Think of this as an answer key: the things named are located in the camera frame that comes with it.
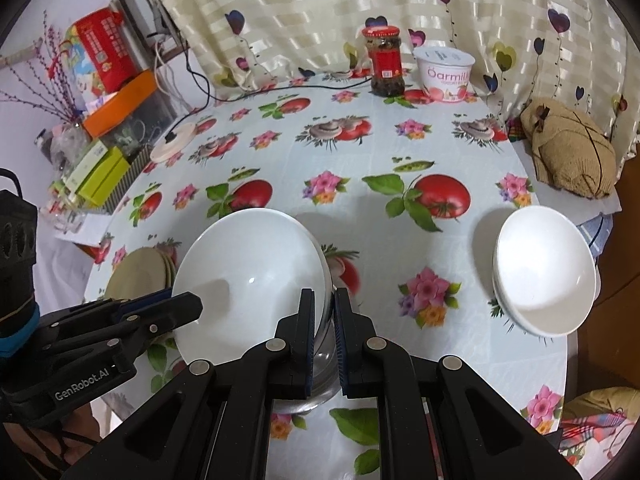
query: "bowl rim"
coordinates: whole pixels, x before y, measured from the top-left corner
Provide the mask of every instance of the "bowl rim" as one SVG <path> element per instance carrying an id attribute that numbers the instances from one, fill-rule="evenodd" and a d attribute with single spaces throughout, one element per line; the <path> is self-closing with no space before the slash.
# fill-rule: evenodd
<path id="1" fill-rule="evenodd" d="M 280 216 L 281 218 L 287 219 L 288 221 L 292 222 L 292 224 L 294 224 L 297 228 L 299 228 L 311 241 L 312 245 L 314 246 L 314 248 L 316 249 L 316 253 L 318 254 L 318 258 L 320 259 L 320 263 L 321 263 L 321 267 L 322 267 L 322 280 L 324 281 L 324 295 L 322 297 L 322 314 L 320 316 L 320 320 L 319 320 L 319 324 L 318 324 L 318 330 L 315 331 L 314 333 L 314 353 L 317 351 L 317 349 L 319 348 L 319 346 L 322 344 L 322 342 L 324 341 L 324 336 L 326 336 L 326 332 L 329 328 L 329 321 L 331 318 L 331 295 L 332 295 L 332 291 L 333 291 L 333 286 L 332 286 L 332 281 L 329 280 L 329 282 L 327 283 L 327 276 L 330 276 L 330 272 L 329 272 L 329 265 L 326 262 L 326 258 L 322 255 L 321 251 L 319 251 L 319 243 L 316 240 L 316 238 L 311 234 L 311 232 L 309 232 L 309 230 L 304 227 L 298 220 L 296 220 L 295 218 L 293 218 L 293 216 L 288 215 L 282 211 L 279 211 L 277 209 L 271 209 L 268 207 L 252 207 L 252 208 L 248 208 L 248 209 L 241 209 L 240 211 L 235 211 L 221 219 L 219 219 L 217 222 L 213 222 L 213 224 L 211 224 L 209 227 L 207 227 L 206 229 L 204 229 L 203 232 L 201 232 L 200 236 L 198 236 L 195 241 L 193 242 L 193 244 L 191 244 L 191 246 L 189 247 L 189 249 L 187 250 L 186 254 L 184 255 L 184 258 L 182 259 L 183 261 L 187 259 L 187 257 L 189 256 L 191 250 L 194 248 L 194 246 L 201 241 L 201 239 L 203 237 L 205 237 L 210 230 L 213 229 L 214 226 L 219 225 L 220 222 L 228 222 L 228 218 L 232 218 L 233 216 L 236 216 L 236 218 L 238 218 L 238 215 L 247 215 L 247 214 L 256 214 L 257 212 L 260 212 L 260 214 L 273 214 L 275 216 Z M 176 279 L 177 279 L 177 274 L 180 273 L 180 269 L 178 268 L 178 271 L 176 273 Z"/>
<path id="2" fill-rule="evenodd" d="M 500 245 L 500 240 L 504 240 L 503 234 L 504 234 L 504 229 L 505 226 L 509 223 L 509 222 L 513 222 L 513 218 L 516 216 L 522 216 L 523 214 L 530 214 L 532 211 L 536 211 L 536 210 L 546 210 L 551 212 L 552 215 L 556 216 L 556 218 L 561 219 L 562 222 L 564 222 L 564 224 L 571 226 L 571 231 L 574 232 L 574 234 L 577 236 L 577 239 L 580 240 L 579 244 L 581 247 L 584 248 L 584 250 L 586 251 L 586 254 L 589 257 L 589 261 L 591 262 L 591 272 L 589 273 L 589 278 L 591 280 L 591 296 L 592 296 L 592 300 L 591 300 L 591 304 L 585 308 L 585 312 L 583 316 L 580 316 L 581 320 L 580 323 L 578 323 L 577 326 L 574 327 L 574 329 L 569 330 L 568 332 L 546 332 L 545 330 L 542 330 L 541 328 L 533 325 L 533 323 L 529 322 L 528 319 L 526 319 L 517 308 L 514 308 L 511 306 L 511 302 L 510 302 L 510 297 L 509 295 L 506 293 L 506 290 L 504 288 L 504 285 L 502 283 L 502 280 L 500 278 L 500 269 L 499 269 L 499 265 L 498 265 L 498 247 Z M 543 337 L 560 337 L 560 336 L 566 336 L 569 335 L 573 332 L 575 332 L 576 330 L 578 330 L 578 328 L 580 328 L 580 326 L 584 323 L 584 321 L 587 319 L 587 317 L 589 316 L 591 309 L 593 308 L 593 302 L 595 301 L 595 293 L 596 293 L 596 270 L 595 270 L 595 262 L 593 261 L 593 257 L 591 256 L 591 250 L 589 248 L 589 245 L 587 243 L 587 240 L 584 239 L 584 237 L 582 236 L 582 234 L 580 233 L 580 231 L 578 230 L 578 228 L 574 225 L 573 222 L 571 222 L 565 215 L 563 215 L 561 212 L 556 211 L 555 209 L 548 207 L 548 206 L 544 206 L 544 205 L 530 205 L 527 207 L 524 207 L 522 209 L 516 209 L 516 211 L 514 211 L 513 213 L 511 213 L 509 215 L 509 217 L 504 221 L 504 224 L 502 224 L 502 227 L 500 228 L 500 233 L 498 234 L 498 238 L 496 240 L 495 243 L 495 247 L 494 247 L 494 261 L 493 261 L 493 265 L 492 265 L 492 278 L 494 279 L 494 289 L 498 289 L 500 296 L 502 298 L 502 302 L 505 303 L 500 304 L 501 307 L 503 307 L 505 310 L 507 310 L 510 315 L 514 318 L 514 321 L 521 325 L 525 330 L 527 330 L 528 332 L 531 332 L 535 335 L 539 335 L 539 336 L 543 336 Z"/>

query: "jar with red lid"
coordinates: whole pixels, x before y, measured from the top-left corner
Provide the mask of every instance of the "jar with red lid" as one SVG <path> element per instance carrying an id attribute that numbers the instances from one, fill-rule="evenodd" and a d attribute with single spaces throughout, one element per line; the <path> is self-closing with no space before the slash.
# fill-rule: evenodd
<path id="1" fill-rule="evenodd" d="M 402 63 L 400 61 L 400 29 L 392 25 L 364 28 L 367 51 L 373 63 L 371 91 L 382 97 L 404 94 Z"/>

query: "tablecloth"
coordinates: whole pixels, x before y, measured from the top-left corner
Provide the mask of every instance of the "tablecloth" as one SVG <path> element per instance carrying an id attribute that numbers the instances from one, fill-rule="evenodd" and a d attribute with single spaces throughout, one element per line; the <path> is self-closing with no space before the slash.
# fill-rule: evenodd
<path id="1" fill-rule="evenodd" d="M 554 430 L 566 339 L 524 333 L 492 290 L 502 222 L 537 203 L 504 130 L 472 92 L 443 104 L 415 86 L 388 99 L 372 95 L 366 82 L 340 88 L 362 82 L 357 75 L 300 78 L 189 119 L 198 125 L 192 143 L 150 164 L 120 204 L 86 298 L 103 294 L 113 269 L 139 247 L 158 247 L 179 264 L 221 216 L 278 209 L 317 237 L 332 275 L 378 335 L 423 358 L 459 355 L 539 432 Z M 309 84 L 334 89 L 302 86 Z M 108 395 L 121 416 L 184 364 L 168 335 L 136 368 L 133 380 Z M 379 471 L 374 400 L 338 394 L 306 415 L 273 415 L 268 457 L 273 480 Z"/>

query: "curtain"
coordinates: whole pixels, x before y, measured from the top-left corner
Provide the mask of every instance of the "curtain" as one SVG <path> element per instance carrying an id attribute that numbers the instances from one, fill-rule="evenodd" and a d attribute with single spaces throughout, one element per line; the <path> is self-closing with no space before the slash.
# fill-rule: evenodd
<path id="1" fill-rule="evenodd" d="M 606 0 L 162 2 L 223 94 L 319 72 L 358 75 L 369 63 L 360 31 L 388 23 L 401 29 L 407 68 L 421 44 L 472 54 L 472 83 L 500 120 L 532 96 L 554 96 L 612 135 L 620 171 L 635 155 L 640 53 Z"/>

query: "white bowl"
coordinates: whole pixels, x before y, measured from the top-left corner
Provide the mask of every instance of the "white bowl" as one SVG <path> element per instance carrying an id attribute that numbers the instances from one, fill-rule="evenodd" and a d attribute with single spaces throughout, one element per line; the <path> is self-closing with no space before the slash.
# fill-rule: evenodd
<path id="1" fill-rule="evenodd" d="M 567 335 L 587 318 L 596 273 L 580 231 L 559 212 L 528 206 L 502 226 L 494 253 L 500 306 L 527 332 Z"/>
<path id="2" fill-rule="evenodd" d="M 190 247 L 175 278 L 174 296 L 193 292 L 203 305 L 200 319 L 175 330 L 182 357 L 216 365 L 241 358 L 298 311 L 303 288 L 316 294 L 317 333 L 327 288 L 331 294 L 325 266 L 312 235 L 284 213 L 252 208 L 219 220 Z"/>

